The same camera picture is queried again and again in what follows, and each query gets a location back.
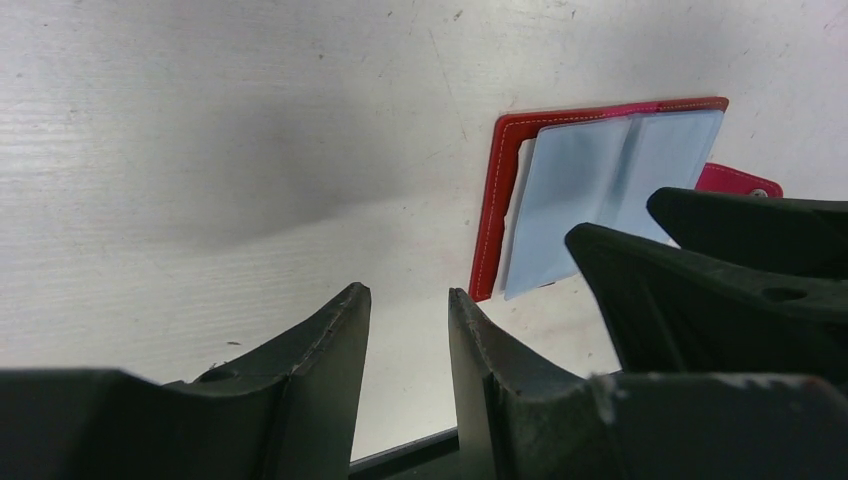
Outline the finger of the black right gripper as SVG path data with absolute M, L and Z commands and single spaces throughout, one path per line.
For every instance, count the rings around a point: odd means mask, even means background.
M 680 247 L 776 274 L 847 278 L 847 203 L 663 187 L 647 201 Z
M 626 372 L 847 378 L 847 287 L 745 268 L 595 224 L 565 243 Z

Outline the red leather card holder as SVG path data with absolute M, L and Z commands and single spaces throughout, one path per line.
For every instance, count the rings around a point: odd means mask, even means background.
M 728 104 L 713 96 L 501 116 L 471 297 L 509 300 L 575 275 L 565 237 L 584 222 L 666 242 L 646 207 L 662 187 L 781 197 L 777 182 L 710 161 Z

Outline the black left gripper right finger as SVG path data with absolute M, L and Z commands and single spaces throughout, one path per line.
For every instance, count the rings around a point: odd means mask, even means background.
M 465 479 L 843 479 L 847 400 L 808 375 L 583 378 L 462 289 L 448 329 Z

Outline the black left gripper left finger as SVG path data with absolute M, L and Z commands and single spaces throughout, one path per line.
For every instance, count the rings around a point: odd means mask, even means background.
M 5 369 L 5 479 L 344 479 L 371 294 L 308 319 L 191 382 L 117 369 Z

